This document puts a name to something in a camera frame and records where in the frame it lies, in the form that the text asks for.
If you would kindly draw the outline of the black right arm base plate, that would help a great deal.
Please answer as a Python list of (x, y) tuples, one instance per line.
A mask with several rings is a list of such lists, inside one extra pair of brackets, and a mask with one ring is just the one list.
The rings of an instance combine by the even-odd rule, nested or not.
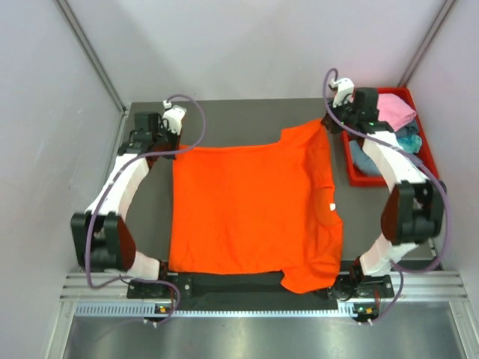
[(357, 281), (350, 273), (341, 273), (335, 283), (326, 290), (330, 298), (339, 301), (353, 299), (388, 299), (394, 297), (394, 288), (389, 275), (363, 277)]

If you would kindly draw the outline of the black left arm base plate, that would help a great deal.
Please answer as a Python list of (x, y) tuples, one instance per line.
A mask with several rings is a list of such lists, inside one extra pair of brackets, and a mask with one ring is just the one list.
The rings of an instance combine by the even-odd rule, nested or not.
[[(169, 272), (164, 281), (174, 284), (180, 291), (181, 295), (186, 295), (189, 298), (192, 294), (192, 281), (193, 276), (191, 274), (175, 274)], [(169, 286), (158, 283), (143, 283), (137, 280), (132, 280), (126, 292), (128, 299), (167, 299), (177, 298), (177, 294)]]

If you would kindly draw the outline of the orange t-shirt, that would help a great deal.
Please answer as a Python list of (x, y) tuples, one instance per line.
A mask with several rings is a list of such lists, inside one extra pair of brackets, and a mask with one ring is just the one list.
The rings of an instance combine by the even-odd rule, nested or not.
[(296, 294), (332, 286), (343, 222), (320, 121), (273, 144), (197, 147), (173, 164), (169, 268), (181, 273), (279, 271)]

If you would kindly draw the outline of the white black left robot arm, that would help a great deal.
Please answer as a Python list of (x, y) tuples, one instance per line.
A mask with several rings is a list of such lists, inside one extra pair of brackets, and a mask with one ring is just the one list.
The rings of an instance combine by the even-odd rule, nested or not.
[(132, 199), (158, 159), (145, 153), (162, 152), (174, 159), (179, 149), (186, 109), (173, 106), (163, 113), (135, 114), (135, 127), (119, 147), (115, 165), (93, 203), (70, 220), (76, 258), (81, 267), (89, 260), (94, 271), (116, 270), (144, 279), (144, 288), (159, 297), (169, 290), (161, 262), (141, 253), (126, 225)]

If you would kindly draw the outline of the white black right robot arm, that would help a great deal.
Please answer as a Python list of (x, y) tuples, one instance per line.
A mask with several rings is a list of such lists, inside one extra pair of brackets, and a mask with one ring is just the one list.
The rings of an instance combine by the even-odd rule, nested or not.
[(332, 79), (326, 86), (335, 96), (325, 102), (322, 124), (332, 134), (346, 131), (363, 138), (364, 152), (389, 190), (381, 233), (350, 269), (350, 289), (365, 296), (376, 288), (376, 277), (387, 275), (406, 254), (439, 235), (445, 188), (421, 161), (402, 150), (391, 125), (379, 120), (377, 89), (355, 88), (347, 78)]

